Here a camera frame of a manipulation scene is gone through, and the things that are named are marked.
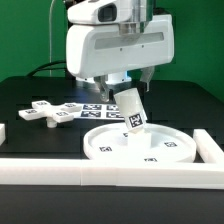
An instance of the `white block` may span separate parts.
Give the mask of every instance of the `white block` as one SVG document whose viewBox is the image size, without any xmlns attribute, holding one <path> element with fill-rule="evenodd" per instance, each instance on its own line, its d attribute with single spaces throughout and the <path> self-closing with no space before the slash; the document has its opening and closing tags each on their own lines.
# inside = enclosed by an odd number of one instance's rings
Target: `white block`
<svg viewBox="0 0 224 224">
<path fill-rule="evenodd" d="M 224 164 L 222 149 L 204 129 L 195 129 L 193 139 L 197 144 L 197 151 L 205 163 Z"/>
<path fill-rule="evenodd" d="M 0 145 L 5 141 L 5 125 L 0 124 Z"/>
<path fill-rule="evenodd" d="M 113 163 L 82 160 L 81 185 L 116 186 L 117 169 Z"/>
<path fill-rule="evenodd" d="M 42 109 L 27 109 L 27 110 L 20 110 L 19 116 L 27 121 L 30 121 L 44 117 L 45 113 Z"/>
<path fill-rule="evenodd" d="M 0 159 L 0 184 L 80 185 L 80 160 Z"/>
<path fill-rule="evenodd" d="M 123 164 L 117 174 L 117 186 L 224 189 L 224 166 L 216 164 Z"/>
</svg>

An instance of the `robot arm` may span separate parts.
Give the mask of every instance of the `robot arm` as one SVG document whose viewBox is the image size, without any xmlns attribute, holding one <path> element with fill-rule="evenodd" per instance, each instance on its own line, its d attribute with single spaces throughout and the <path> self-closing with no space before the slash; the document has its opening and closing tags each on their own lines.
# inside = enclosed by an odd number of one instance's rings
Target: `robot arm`
<svg viewBox="0 0 224 224">
<path fill-rule="evenodd" d="M 101 96 L 107 87 L 100 77 L 173 58 L 172 17 L 153 16 L 152 0 L 85 0 L 68 9 L 68 19 L 73 24 L 67 34 L 68 70 L 79 78 L 94 78 Z"/>
</svg>

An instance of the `black table surface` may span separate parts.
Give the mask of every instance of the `black table surface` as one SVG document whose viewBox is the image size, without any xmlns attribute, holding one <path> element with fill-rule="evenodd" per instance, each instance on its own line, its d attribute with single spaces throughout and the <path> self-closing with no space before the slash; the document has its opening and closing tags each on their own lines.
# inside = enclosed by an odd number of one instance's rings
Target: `black table surface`
<svg viewBox="0 0 224 224">
<path fill-rule="evenodd" d="M 206 129 L 224 148 L 224 104 L 197 84 L 152 81 L 141 95 L 148 121 L 190 136 Z M 18 110 L 47 100 L 102 103 L 99 93 L 65 78 L 11 77 L 0 83 L 0 123 L 6 124 L 1 158 L 86 158 L 83 137 L 112 123 L 75 119 L 46 126 L 45 119 L 25 121 Z M 224 191 L 104 186 L 0 186 L 0 223 L 224 223 Z"/>
</svg>

